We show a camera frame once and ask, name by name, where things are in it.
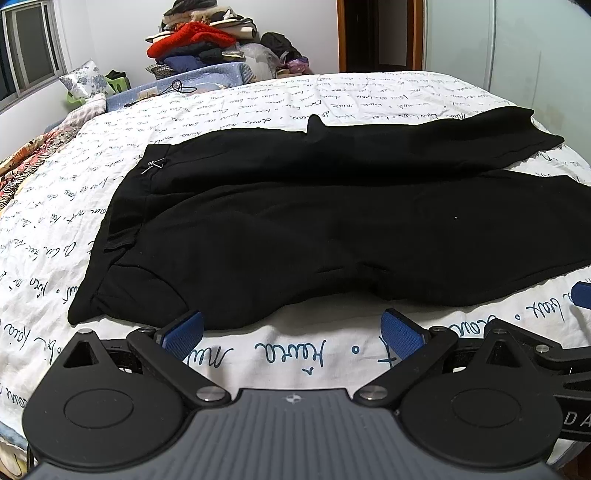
black pants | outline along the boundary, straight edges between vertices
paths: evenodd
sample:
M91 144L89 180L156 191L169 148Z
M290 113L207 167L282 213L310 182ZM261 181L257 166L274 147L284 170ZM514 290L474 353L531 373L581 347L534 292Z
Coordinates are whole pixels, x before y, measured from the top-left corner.
M208 329L229 329L352 290L465 306L591 264L591 190L500 170L563 141L531 114L359 127L312 116L307 133L150 145L112 199L69 321L163 326L200 310Z

bed sheet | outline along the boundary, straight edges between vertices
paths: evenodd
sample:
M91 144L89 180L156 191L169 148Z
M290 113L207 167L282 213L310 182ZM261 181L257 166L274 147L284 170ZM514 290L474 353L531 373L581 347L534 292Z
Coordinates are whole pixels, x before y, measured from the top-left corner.
M67 309L110 199L146 145L176 144L232 127L305 130L313 113L328 125L419 124L504 105L511 103L443 74L333 74L197 96L174 92L88 122L0 216L0 436L19 449L26 447L23 407L77 330L66 320ZM566 146L510 168L568 175L591 185L591 168ZM539 225L531 235L544 235L550 228L561 227ZM498 317L567 348L589 345L591 314L576 307L569 292L575 282L590 278L587 267L465 309L425 308L361 294L311 299L246 329L207 332L185 361L232 394L240 387L345 387L353 393L397 361L379 332L380 315L389 306L425 327L450 326L462 337L482 336L484 325ZM121 338L135 327L107 318L84 326L105 339ZM551 461L564 460L567 450L574 451L572 445L560 441Z

wooden door frame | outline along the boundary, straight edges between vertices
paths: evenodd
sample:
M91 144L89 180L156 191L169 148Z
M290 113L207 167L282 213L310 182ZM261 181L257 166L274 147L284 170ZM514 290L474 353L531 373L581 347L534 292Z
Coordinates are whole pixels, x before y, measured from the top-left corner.
M407 0L407 68L423 68L424 0ZM345 34L345 0L336 0L337 31L339 38L339 71L347 70L347 39Z
M407 0L407 69L423 69L424 0Z
M337 29L339 33L339 72L347 70L347 39L345 35L345 0L336 0Z

red sweater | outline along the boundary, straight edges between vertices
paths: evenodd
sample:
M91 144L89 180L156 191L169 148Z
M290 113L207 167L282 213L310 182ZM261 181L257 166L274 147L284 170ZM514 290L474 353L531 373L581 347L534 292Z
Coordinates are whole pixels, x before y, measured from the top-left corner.
M226 48L236 43L236 39L233 36L218 28L213 28L200 22L190 22L183 25L177 32L169 37L154 43L148 49L148 57L151 59L157 59L171 48L184 47L199 41L214 42L219 45L220 48Z

zipper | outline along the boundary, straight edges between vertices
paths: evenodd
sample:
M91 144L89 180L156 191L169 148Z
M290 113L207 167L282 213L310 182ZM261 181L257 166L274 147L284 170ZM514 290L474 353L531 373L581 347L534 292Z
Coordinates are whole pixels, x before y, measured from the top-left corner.
M150 161L148 162L148 168L146 168L141 174L143 175L144 173L146 173L149 169L156 167L156 168L162 168L164 166L164 164L166 163L166 157L164 158L159 158L158 160L154 160L154 161Z

